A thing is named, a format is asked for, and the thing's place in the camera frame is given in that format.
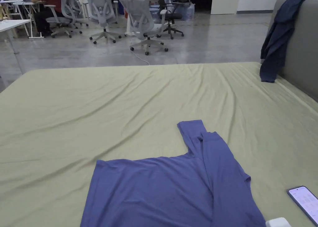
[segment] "blue shirt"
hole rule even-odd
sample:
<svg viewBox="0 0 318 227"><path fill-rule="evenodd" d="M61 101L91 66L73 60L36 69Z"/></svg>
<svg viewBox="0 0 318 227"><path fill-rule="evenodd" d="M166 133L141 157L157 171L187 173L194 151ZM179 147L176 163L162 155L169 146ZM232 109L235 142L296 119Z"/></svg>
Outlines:
<svg viewBox="0 0 318 227"><path fill-rule="evenodd" d="M265 227L247 175L201 120L180 122L178 157L98 160L81 227Z"/></svg>

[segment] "gray headboard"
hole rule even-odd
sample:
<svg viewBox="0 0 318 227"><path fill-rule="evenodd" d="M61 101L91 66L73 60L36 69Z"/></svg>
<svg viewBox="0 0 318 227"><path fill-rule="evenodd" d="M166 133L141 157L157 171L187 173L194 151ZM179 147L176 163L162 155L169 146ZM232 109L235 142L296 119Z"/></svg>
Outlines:
<svg viewBox="0 0 318 227"><path fill-rule="evenodd" d="M269 27L284 1L277 0ZM280 76L318 102L318 0L303 3Z"/></svg>

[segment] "cable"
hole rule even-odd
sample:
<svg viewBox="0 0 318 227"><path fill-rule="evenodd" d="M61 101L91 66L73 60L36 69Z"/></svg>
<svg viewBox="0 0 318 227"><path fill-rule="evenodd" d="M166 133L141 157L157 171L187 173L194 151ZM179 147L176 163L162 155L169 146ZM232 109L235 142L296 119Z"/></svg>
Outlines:
<svg viewBox="0 0 318 227"><path fill-rule="evenodd" d="M131 50L131 52L132 52L138 59L140 59L140 60L142 60L143 62L146 62L148 65L150 65L148 61L143 60L142 58L138 57L132 50Z"/></svg>

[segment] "office chair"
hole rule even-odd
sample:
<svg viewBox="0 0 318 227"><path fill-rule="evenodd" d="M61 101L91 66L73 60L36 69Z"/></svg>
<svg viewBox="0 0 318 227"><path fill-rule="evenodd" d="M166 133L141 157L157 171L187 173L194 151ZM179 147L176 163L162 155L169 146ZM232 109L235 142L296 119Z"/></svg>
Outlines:
<svg viewBox="0 0 318 227"><path fill-rule="evenodd" d="M64 17L58 17L56 15L54 10L55 5L44 5L44 7L49 7L53 13L53 17L46 18L46 21L48 23L55 23L57 26L56 31L51 34L51 37L55 38L56 34L64 32L71 38L72 36L68 31L73 31L73 28L70 28L69 26L74 25L76 17L73 10L68 5L68 0L61 0L62 14Z"/></svg>
<svg viewBox="0 0 318 227"><path fill-rule="evenodd" d="M79 23L80 25L86 24L86 26L89 26L88 23L80 20L80 19L84 18L82 5L81 5L80 1L79 0L69 0L69 4L70 4L70 7L73 9L74 14L76 16L75 23Z"/></svg>
<svg viewBox="0 0 318 227"><path fill-rule="evenodd" d="M90 20L98 23L101 27L104 28L103 32L94 34L89 39L93 40L93 37L97 36L97 38L93 41L94 44L97 44L97 40L105 37L110 38L113 43L116 43L116 39L114 36L118 36L118 38L121 39L121 34L108 32L106 30L109 23L115 23L117 20L112 8L111 0L88 0L88 2L92 13Z"/></svg>
<svg viewBox="0 0 318 227"><path fill-rule="evenodd" d="M159 0L159 6L160 6L159 11L162 11L162 10L168 9L168 7L173 7L174 5L173 3L166 3L164 0ZM173 9L172 13L167 13L166 16L164 17L165 20L168 21L168 27L163 32L168 31L168 33L170 34L170 39L173 39L171 31L173 31L174 33L176 32L181 33L181 36L184 37L184 33L182 31L171 27L171 23L174 24L175 20L182 19L182 14L175 13L175 9L176 8Z"/></svg>
<svg viewBox="0 0 318 227"><path fill-rule="evenodd" d="M168 48L163 46L164 43L160 41L151 40L151 37L161 34L161 32L167 27L164 24L164 17L167 10L162 10L160 15L162 16L161 24L155 24L151 17L149 10L148 0L119 0L130 17L130 26L135 36L141 40L140 43L130 46L130 50L134 51L135 46L146 46L145 55L149 55L148 48L153 45L160 48L164 48L167 52Z"/></svg>

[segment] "chair base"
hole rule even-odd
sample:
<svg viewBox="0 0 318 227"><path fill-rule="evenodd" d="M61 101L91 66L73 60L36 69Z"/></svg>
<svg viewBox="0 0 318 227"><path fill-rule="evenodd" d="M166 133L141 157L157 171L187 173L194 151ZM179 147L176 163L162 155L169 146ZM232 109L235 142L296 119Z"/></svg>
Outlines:
<svg viewBox="0 0 318 227"><path fill-rule="evenodd" d="M139 43L136 43L136 44L132 44L131 46L129 46L129 48L130 48L131 51L133 51L134 47L143 46L143 45L146 46L146 48L145 48L146 55L149 55L148 49L149 49L149 47L151 47L151 45L159 47L159 48L164 48L165 52L168 51L168 47L166 45L164 45L163 42L157 41L157 40L151 40L150 37L147 37L147 39L143 40L142 42L139 42Z"/></svg>
<svg viewBox="0 0 318 227"><path fill-rule="evenodd" d="M108 31L106 31L106 29L104 29L103 32L91 35L89 39L93 40L93 37L95 37L95 36L97 36L97 38L93 41L94 44L97 44L96 41L103 38L103 37L111 39L113 43L116 43L115 36L117 36L119 39L121 39L121 34L114 33L114 32L108 32Z"/></svg>
<svg viewBox="0 0 318 227"><path fill-rule="evenodd" d="M168 31L169 35L170 35L170 39L173 39L173 36L172 36L172 32L173 31L174 33L178 32L178 33L181 33L181 36L183 37L184 36L184 33L180 30L177 30L176 28L173 28L171 27L171 24L168 23L168 27L166 29L163 30L163 32L165 31Z"/></svg>
<svg viewBox="0 0 318 227"><path fill-rule="evenodd" d="M56 31L54 31L54 32L51 34L51 37L52 37L52 38L55 38L55 35L57 35L57 34L63 32L63 33L66 33L66 34L69 36L69 38L71 38L72 36L70 35L69 31L73 31L73 28L61 26L61 27L57 28Z"/></svg>

